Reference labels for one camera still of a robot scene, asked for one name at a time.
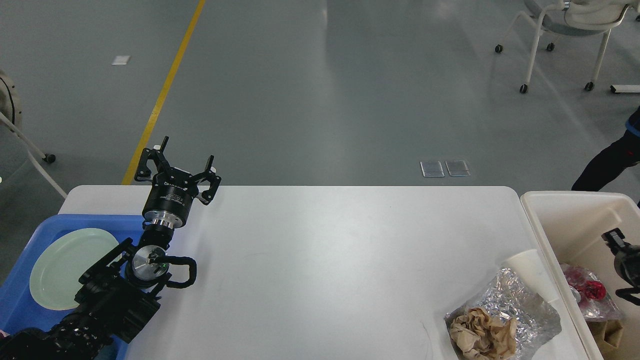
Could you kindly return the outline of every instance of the white chair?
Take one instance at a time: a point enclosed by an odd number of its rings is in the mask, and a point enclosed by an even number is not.
[[[556,47],[554,41],[557,41],[563,35],[585,37],[603,34],[591,81],[584,87],[585,90],[591,91],[598,79],[611,29],[620,25],[630,6],[633,6],[636,10],[640,8],[638,2],[640,0],[634,0],[633,3],[630,0],[573,0],[570,3],[565,3],[563,0],[524,0],[524,4],[531,14],[524,11],[516,14],[502,40],[496,45],[495,52],[502,52],[504,48],[501,44],[509,35],[518,18],[523,17],[536,30],[531,46],[529,67],[527,68],[524,84],[520,87],[520,93],[525,94],[531,81],[531,72],[536,59],[538,42],[544,32],[555,35],[555,39],[547,45],[547,51],[553,51]]]
[[[67,193],[54,181],[54,179],[40,166],[31,151],[35,152],[44,162],[52,163],[56,161],[54,154],[45,154],[42,152],[29,138],[22,133],[22,108],[20,106],[20,97],[15,90],[15,85],[11,78],[0,70],[0,124],[4,124],[9,130],[18,136],[27,147],[27,157],[33,166],[38,170],[40,175],[44,177],[51,186],[64,198]]]

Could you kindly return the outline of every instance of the black pants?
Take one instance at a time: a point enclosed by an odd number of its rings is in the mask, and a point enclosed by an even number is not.
[[[617,178],[623,170],[638,162],[640,162],[640,138],[625,131],[619,140],[600,151],[600,154],[589,162],[571,190],[597,192]]]

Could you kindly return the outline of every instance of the person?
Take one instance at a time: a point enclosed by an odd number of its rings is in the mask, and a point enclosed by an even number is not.
[[[582,171],[571,190],[597,192],[640,162],[640,106],[625,124],[624,135],[600,151]]]

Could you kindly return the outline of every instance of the paper cup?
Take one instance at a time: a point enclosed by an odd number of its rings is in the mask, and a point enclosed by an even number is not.
[[[560,297],[538,255],[538,250],[531,249],[515,254],[505,260],[502,266],[514,270],[520,280],[531,290],[540,294],[546,302],[552,302]]]

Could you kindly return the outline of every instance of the crumpled foil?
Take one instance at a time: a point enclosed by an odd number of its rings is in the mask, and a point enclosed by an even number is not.
[[[455,318],[472,307],[483,307],[503,322],[518,320],[516,354],[510,360],[530,360],[538,349],[562,331],[560,316],[538,293],[530,290],[510,268],[501,268],[485,290],[445,315],[447,333]],[[466,360],[458,347],[458,359]]]

